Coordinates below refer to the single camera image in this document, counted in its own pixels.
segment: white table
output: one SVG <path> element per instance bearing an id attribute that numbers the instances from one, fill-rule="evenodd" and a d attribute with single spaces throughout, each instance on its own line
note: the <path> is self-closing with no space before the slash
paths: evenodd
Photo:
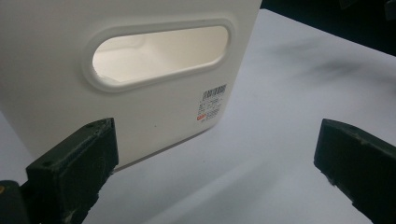
<path id="1" fill-rule="evenodd" d="M 314 166 L 321 120 L 396 145 L 396 58 L 261 10 L 213 129 L 111 176 L 86 224 L 371 223 Z M 33 158 L 0 115 L 0 179 Z"/>

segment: white container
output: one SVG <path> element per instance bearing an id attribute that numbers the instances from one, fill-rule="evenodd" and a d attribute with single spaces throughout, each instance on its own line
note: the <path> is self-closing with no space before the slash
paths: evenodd
<path id="1" fill-rule="evenodd" d="M 120 165 L 218 122 L 261 0 L 0 2 L 0 108 L 37 157 L 113 117 Z"/>

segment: red logo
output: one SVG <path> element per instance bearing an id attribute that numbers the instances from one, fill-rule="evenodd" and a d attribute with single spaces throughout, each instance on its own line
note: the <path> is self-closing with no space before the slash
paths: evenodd
<path id="1" fill-rule="evenodd" d="M 203 119 L 204 117 L 206 117 L 206 114 L 200 115 L 197 117 L 197 120 Z"/>

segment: barcode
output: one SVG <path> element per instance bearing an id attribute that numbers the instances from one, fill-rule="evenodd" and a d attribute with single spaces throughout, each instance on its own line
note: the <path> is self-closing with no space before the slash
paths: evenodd
<path id="1" fill-rule="evenodd" d="M 203 96 L 202 100 L 204 101 L 205 99 L 207 99 L 209 97 L 216 96 L 216 95 L 219 95 L 221 93 L 224 93 L 226 86 L 227 85 L 223 85 L 223 86 L 217 87 L 217 88 L 215 88 L 213 90 L 204 92 L 204 96 Z"/>

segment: sticker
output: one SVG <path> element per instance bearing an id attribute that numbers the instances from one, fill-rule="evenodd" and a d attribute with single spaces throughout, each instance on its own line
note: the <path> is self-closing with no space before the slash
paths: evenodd
<path id="1" fill-rule="evenodd" d="M 219 113 L 226 86 L 227 85 L 219 86 L 204 92 L 199 102 L 198 121 L 208 121 Z"/>

